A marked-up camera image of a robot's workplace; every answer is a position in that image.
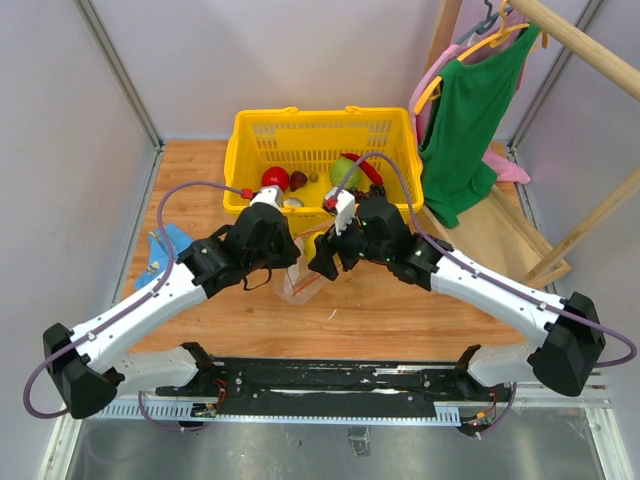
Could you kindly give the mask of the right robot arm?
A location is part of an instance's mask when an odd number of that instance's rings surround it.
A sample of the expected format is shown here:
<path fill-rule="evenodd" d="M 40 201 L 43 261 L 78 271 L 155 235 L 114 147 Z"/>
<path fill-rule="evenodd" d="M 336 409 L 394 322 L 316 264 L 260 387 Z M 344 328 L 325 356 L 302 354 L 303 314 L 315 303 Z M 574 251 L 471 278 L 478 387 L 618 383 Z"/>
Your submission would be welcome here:
<path fill-rule="evenodd" d="M 520 332 L 523 343 L 474 345 L 464 352 L 452 378 L 455 392 L 466 400 L 501 383 L 533 380 L 577 397 L 606 345 L 589 297 L 575 292 L 562 298 L 497 274 L 409 228 L 382 197 L 338 202 L 334 225 L 314 237 L 311 249 L 309 269 L 329 280 L 367 260 L 406 284 L 461 300 Z"/>

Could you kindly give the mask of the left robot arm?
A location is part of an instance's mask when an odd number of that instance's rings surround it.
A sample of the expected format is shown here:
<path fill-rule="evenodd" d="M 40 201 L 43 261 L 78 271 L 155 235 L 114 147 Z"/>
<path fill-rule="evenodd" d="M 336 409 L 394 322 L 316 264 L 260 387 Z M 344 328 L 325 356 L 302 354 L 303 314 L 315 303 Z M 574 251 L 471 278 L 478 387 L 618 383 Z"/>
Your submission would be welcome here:
<path fill-rule="evenodd" d="M 43 335 L 49 376 L 75 419 L 90 417 L 120 395 L 157 388 L 186 389 L 200 396 L 214 383 L 212 357 L 196 342 L 154 354 L 128 349 L 179 313 L 222 290 L 246 285 L 260 269 L 274 271 L 300 255 L 279 209 L 256 203 L 236 222 L 193 241 L 155 281 L 103 314 Z"/>

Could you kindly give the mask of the dark grape bunch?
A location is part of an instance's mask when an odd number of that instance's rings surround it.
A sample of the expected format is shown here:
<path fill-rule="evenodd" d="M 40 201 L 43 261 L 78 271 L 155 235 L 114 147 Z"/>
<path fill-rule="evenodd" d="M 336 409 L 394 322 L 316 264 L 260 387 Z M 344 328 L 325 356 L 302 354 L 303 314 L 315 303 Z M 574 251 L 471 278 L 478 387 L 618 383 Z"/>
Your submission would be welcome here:
<path fill-rule="evenodd" d="M 367 191 L 359 190 L 356 188 L 350 188 L 348 192 L 354 196 L 356 203 L 361 203 L 373 197 L 385 198 L 387 196 L 385 187 L 383 185 L 377 185 L 377 184 L 371 184 Z"/>

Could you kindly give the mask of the dark red fig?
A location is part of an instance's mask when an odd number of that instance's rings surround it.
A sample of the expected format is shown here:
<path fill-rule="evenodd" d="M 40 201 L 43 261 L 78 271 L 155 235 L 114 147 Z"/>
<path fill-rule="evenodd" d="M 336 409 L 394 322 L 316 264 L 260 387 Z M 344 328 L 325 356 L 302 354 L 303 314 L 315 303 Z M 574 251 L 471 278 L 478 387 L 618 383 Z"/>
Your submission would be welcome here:
<path fill-rule="evenodd" d="M 289 190 L 295 192 L 308 183 L 307 175 L 302 171 L 294 171 L 289 177 Z"/>

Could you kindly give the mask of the clear zip top bag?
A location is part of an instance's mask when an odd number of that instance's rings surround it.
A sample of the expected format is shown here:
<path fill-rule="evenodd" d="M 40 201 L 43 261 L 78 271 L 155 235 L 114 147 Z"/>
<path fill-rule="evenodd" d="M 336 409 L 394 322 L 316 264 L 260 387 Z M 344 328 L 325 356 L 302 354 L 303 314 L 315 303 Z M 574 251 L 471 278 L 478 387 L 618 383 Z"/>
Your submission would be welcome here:
<path fill-rule="evenodd" d="M 294 239 L 295 245 L 301 252 L 296 263 L 285 270 L 278 270 L 274 276 L 274 293 L 292 305 L 306 303 L 327 283 L 323 276 L 308 268 L 304 255 L 304 243 L 310 233 L 299 235 Z"/>

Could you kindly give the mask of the green tank top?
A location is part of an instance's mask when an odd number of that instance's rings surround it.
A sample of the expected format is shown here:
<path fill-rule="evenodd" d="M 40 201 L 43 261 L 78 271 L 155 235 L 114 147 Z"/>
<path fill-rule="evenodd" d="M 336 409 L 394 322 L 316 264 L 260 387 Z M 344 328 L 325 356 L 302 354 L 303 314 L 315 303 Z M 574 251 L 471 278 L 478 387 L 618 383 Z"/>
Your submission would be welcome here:
<path fill-rule="evenodd" d="M 495 55 L 473 64 L 453 59 L 439 72 L 441 95 L 418 153 L 425 204 L 447 228 L 456 227 L 458 215 L 482 201 L 497 180 L 483 156 L 540 33 L 529 24 L 512 33 L 513 44 Z"/>

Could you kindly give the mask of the wooden clothes rack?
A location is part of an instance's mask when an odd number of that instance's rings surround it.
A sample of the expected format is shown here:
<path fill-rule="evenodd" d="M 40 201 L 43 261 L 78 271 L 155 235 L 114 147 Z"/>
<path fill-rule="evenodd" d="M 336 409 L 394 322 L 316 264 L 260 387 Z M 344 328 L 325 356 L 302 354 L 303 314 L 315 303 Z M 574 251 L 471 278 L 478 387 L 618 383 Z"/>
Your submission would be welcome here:
<path fill-rule="evenodd" d="M 586 61 L 623 91 L 639 96 L 639 90 L 631 86 L 631 82 L 639 78 L 639 72 L 598 45 L 586 33 L 602 10 L 602 1 L 586 2 L 573 25 L 539 1 L 518 1 L 516 5 L 523 6 L 536 20 L 541 19 L 545 26 L 550 26 L 551 35 L 562 49 L 514 138 L 508 144 L 497 142 L 491 145 L 492 149 L 513 161 L 517 159 L 517 145 L 522 141 L 528 124 L 537 115 L 572 56 Z M 530 195 L 523 185 L 494 186 L 484 200 L 462 214 L 460 224 L 453 229 L 445 228 L 426 207 L 421 208 L 419 214 L 421 224 L 430 233 L 463 250 L 481 264 L 520 283 L 545 288 L 571 270 L 565 260 L 566 255 L 638 188 L 639 171 L 635 169 L 556 246 L 552 246 L 538 230 Z"/>

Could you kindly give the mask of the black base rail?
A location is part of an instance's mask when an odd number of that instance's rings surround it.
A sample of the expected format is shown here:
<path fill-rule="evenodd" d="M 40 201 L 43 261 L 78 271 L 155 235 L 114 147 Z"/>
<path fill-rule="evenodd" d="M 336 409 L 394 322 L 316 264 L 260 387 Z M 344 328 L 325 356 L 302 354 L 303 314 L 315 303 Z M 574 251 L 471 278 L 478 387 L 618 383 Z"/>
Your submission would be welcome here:
<path fill-rule="evenodd" d="M 229 402 L 261 403 L 295 413 L 399 415 L 438 402 L 505 402 L 510 391 L 481 386 L 451 362 L 217 357 L 189 384 L 158 387 L 155 394 L 198 399 L 222 394 L 221 409 Z"/>

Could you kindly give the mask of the yellow lemon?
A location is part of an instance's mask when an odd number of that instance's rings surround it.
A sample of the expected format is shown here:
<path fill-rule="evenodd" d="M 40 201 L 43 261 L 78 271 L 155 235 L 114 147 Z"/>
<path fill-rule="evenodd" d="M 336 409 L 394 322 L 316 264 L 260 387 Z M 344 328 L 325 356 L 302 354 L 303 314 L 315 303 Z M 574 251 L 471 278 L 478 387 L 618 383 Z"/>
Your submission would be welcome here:
<path fill-rule="evenodd" d="M 304 243 L 304 255 L 305 259 L 308 263 L 310 263 L 316 256 L 317 247 L 315 241 L 318 237 L 321 237 L 322 233 L 320 231 L 315 231 L 310 233 Z"/>

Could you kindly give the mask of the yellow plastic basket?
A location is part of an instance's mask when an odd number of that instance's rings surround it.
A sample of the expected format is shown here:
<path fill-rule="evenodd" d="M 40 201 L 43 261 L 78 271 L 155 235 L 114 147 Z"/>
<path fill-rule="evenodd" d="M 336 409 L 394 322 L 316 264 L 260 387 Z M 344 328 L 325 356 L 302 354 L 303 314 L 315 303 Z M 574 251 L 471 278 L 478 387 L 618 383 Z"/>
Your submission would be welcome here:
<path fill-rule="evenodd" d="M 236 115 L 224 161 L 225 183 L 233 188 L 261 188 L 263 174 L 281 167 L 301 171 L 318 180 L 284 194 L 302 206 L 285 207 L 293 236 L 314 230 L 331 216 L 322 200 L 332 185 L 330 167 L 343 153 L 380 152 L 390 157 L 405 179 L 412 207 L 424 204 L 422 161 L 417 153 L 407 111 L 399 107 L 303 111 L 295 107 L 244 110 Z"/>

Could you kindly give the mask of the yellow hanger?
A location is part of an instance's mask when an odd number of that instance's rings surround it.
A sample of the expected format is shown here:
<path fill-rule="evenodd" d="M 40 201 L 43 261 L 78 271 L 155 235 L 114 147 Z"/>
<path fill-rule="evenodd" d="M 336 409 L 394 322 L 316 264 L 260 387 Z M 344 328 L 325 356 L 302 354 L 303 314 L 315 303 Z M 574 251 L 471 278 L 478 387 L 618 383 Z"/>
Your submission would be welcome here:
<path fill-rule="evenodd" d="M 502 22 L 497 32 L 487 36 L 486 38 L 480 40 L 474 45 L 468 47 L 464 52 L 462 52 L 456 60 L 462 63 L 464 60 L 468 59 L 470 56 L 473 56 L 476 52 L 480 51 L 484 47 L 487 48 L 498 48 L 502 44 L 504 44 L 510 36 L 512 36 L 515 32 L 519 30 L 526 30 L 531 26 L 530 22 L 524 22 L 520 24 L 514 24 L 511 26 L 507 25 L 508 17 L 506 13 L 506 5 L 507 1 L 502 1 L 499 9 L 499 17 Z M 422 92 L 421 96 L 416 101 L 415 106 L 413 107 L 413 114 L 419 115 L 423 110 L 424 106 L 430 102 L 436 100 L 442 94 L 442 76 L 437 75 L 425 88 Z"/>

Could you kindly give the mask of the blue cloth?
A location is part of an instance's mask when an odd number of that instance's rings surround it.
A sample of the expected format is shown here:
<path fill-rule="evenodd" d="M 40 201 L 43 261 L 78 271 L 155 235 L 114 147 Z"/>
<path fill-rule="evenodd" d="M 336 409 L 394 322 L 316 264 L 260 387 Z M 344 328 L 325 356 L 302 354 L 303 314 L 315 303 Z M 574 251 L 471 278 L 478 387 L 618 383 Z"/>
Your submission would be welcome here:
<path fill-rule="evenodd" d="M 165 230 L 175 257 L 189 247 L 194 241 L 190 235 L 175 224 L 166 225 Z M 169 250 L 165 245 L 164 239 L 158 228 L 155 228 L 148 233 L 148 240 L 149 257 L 147 267 L 134 282 L 134 289 L 136 291 L 142 289 L 159 277 L 164 272 L 169 262 Z"/>

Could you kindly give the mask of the red apple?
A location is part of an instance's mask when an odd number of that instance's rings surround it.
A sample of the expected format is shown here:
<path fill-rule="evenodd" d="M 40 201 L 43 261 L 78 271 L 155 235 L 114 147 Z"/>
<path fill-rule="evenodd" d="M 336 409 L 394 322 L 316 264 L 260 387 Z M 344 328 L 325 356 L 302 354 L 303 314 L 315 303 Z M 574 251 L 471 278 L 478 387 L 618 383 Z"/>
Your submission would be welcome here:
<path fill-rule="evenodd" d="M 278 187 L 282 192 L 286 192 L 290 185 L 290 175 L 280 166 L 270 167 L 264 171 L 261 185 L 263 187 Z"/>

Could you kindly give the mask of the green cabbage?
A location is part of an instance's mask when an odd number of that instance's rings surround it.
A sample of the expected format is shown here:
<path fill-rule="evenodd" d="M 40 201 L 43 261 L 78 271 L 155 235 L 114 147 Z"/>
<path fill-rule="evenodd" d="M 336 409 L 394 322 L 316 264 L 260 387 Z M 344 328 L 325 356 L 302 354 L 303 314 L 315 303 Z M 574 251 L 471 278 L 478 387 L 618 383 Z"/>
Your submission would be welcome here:
<path fill-rule="evenodd" d="M 336 160 L 329 169 L 329 180 L 332 186 L 339 186 L 343 181 L 346 181 L 345 189 L 357 189 L 361 182 L 360 169 L 356 168 L 354 172 L 348 176 L 351 167 L 354 162 L 348 158 L 339 158 Z"/>

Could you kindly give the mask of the red chili pepper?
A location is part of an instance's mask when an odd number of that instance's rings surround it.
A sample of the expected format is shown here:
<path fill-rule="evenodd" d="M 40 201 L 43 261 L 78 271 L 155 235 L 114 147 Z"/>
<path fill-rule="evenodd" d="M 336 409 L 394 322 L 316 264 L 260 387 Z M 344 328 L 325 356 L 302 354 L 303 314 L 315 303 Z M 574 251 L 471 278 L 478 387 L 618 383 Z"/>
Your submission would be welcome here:
<path fill-rule="evenodd" d="M 342 153 L 341 156 L 353 162 L 357 162 L 360 159 L 360 156 L 355 153 Z M 384 180 L 378 170 L 368 161 L 362 161 L 359 164 L 359 168 L 365 173 L 365 175 L 374 185 L 382 186 L 384 184 Z"/>

